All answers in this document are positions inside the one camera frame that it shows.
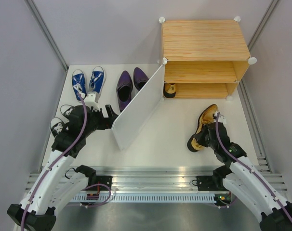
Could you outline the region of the gold loafer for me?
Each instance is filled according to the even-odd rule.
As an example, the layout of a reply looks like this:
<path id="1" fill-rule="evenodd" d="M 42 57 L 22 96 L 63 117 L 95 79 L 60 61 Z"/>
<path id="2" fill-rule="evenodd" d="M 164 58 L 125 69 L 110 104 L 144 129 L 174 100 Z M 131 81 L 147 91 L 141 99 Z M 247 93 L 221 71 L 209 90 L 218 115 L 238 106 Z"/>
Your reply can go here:
<path id="1" fill-rule="evenodd" d="M 190 137 L 187 142 L 187 148 L 191 152 L 198 152 L 204 149 L 204 146 L 197 140 L 197 135 L 201 133 L 204 125 L 208 125 L 214 121 L 213 114 L 218 111 L 218 106 L 212 104 L 208 106 L 199 116 L 197 120 L 196 132 Z"/>
<path id="2" fill-rule="evenodd" d="M 164 83 L 163 95 L 165 98 L 171 99 L 176 96 L 176 85 L 170 83 Z"/>

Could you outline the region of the white cabinet door panel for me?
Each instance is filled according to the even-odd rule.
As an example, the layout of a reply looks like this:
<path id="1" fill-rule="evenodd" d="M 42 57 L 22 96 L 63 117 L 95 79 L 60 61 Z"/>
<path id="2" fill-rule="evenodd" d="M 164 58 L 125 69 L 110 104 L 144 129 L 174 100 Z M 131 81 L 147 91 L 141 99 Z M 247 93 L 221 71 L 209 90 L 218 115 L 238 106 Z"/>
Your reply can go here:
<path id="1" fill-rule="evenodd" d="M 131 145 L 161 101 L 164 73 L 165 66 L 160 65 L 113 122 L 112 132 L 121 151 Z"/>

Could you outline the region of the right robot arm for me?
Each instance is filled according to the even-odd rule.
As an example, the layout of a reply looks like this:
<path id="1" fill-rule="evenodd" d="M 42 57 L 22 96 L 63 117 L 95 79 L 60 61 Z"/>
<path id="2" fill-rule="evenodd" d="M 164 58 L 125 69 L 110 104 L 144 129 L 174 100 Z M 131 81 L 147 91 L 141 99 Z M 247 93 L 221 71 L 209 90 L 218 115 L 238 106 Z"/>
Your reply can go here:
<path id="1" fill-rule="evenodd" d="M 292 231 L 289 202 L 258 172 L 246 152 L 231 142 L 223 123 L 198 123 L 192 136 L 198 145 L 211 148 L 223 166 L 212 172 L 212 185 L 234 194 L 254 214 L 263 231 Z"/>

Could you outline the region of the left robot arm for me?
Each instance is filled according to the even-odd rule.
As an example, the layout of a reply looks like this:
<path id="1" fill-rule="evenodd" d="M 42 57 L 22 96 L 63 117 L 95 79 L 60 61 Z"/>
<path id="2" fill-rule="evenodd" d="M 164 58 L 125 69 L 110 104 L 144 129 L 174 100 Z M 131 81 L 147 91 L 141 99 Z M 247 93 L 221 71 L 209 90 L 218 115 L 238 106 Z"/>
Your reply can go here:
<path id="1" fill-rule="evenodd" d="M 60 112 L 67 122 L 56 117 L 51 122 L 54 136 L 52 151 L 46 166 L 42 169 L 27 196 L 18 204 L 11 204 L 7 210 L 9 217 L 26 231 L 50 231 L 53 229 L 59 212 L 71 199 L 83 190 L 99 190 L 103 186 L 97 180 L 96 170 L 81 165 L 61 187 L 60 179 L 71 168 L 71 164 L 86 145 L 86 139 L 96 130 L 112 127 L 118 115 L 111 105 L 105 106 L 107 117 L 102 109 L 92 106 L 61 106 Z"/>

